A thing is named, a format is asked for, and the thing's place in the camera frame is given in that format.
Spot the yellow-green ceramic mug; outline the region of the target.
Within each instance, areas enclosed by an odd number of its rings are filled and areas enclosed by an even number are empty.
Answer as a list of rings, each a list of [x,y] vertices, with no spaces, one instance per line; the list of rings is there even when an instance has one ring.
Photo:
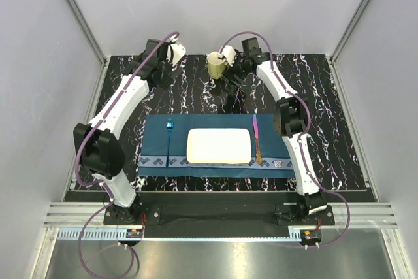
[[[223,76],[224,71],[229,66],[225,57],[219,52],[211,52],[206,58],[208,74],[214,80],[218,80]]]

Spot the blue fork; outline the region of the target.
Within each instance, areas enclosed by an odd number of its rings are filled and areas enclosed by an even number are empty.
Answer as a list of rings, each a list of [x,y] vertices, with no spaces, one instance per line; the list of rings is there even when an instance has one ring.
[[[169,166],[170,138],[171,138],[171,133],[172,133],[172,130],[173,129],[174,129],[174,122],[170,118],[170,119],[167,120],[167,134],[168,134],[168,138],[167,138],[167,153],[166,153],[165,167],[168,167]]]

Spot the blue cloth placemat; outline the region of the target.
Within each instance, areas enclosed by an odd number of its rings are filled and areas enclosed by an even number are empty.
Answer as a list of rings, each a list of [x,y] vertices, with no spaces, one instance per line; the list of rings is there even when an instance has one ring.
[[[169,166],[167,153],[167,120],[174,129],[170,138]],[[149,115],[144,126],[141,155],[138,159],[139,176],[209,177],[209,178],[294,178],[289,152],[276,134],[272,114],[258,114],[259,146],[263,162],[255,160],[255,135],[251,114],[174,114]],[[241,165],[201,165],[187,161],[187,136],[195,128],[242,128],[251,137],[251,161]]]

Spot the white rectangular plate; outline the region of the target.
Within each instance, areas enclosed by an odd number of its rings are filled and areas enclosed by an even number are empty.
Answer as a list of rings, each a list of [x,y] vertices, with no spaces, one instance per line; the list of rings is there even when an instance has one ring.
[[[251,161],[251,137],[242,128],[195,128],[187,136],[186,158],[201,165],[240,165]]]

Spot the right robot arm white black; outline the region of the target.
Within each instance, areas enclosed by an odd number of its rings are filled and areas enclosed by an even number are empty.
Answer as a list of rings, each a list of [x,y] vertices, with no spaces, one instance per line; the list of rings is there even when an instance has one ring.
[[[272,52],[263,52],[256,37],[242,41],[243,51],[225,43],[218,51],[220,60],[227,63],[223,78],[239,87],[253,73],[267,87],[275,101],[274,129],[282,138],[291,158],[296,178],[297,201],[295,215],[304,224],[311,224],[324,213],[327,201],[317,182],[308,149],[311,114],[308,99],[291,87],[278,70]]]

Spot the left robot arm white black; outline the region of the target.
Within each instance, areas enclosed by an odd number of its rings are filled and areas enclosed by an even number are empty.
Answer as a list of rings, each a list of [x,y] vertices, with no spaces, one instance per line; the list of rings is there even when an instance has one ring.
[[[148,39],[144,51],[122,72],[121,82],[99,113],[73,130],[76,150],[75,175],[83,187],[98,185],[108,197],[106,209],[128,224],[140,219],[140,198],[123,171],[125,152],[119,138],[138,104],[159,86],[170,86],[173,68],[186,49],[173,32],[162,40]]]

